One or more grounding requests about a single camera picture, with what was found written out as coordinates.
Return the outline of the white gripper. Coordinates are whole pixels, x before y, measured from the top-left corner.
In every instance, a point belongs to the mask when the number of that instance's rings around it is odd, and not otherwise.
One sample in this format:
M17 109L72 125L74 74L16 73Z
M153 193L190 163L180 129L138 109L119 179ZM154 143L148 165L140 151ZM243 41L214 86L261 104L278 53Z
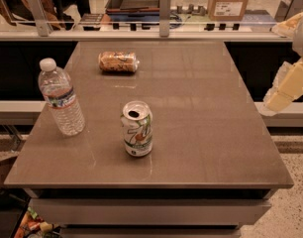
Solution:
M271 32L281 37L293 37L292 49L303 58L303 12L277 23L271 28ZM285 61L279 68L272 87L263 98L262 114L273 116L302 95L303 59L294 64Z

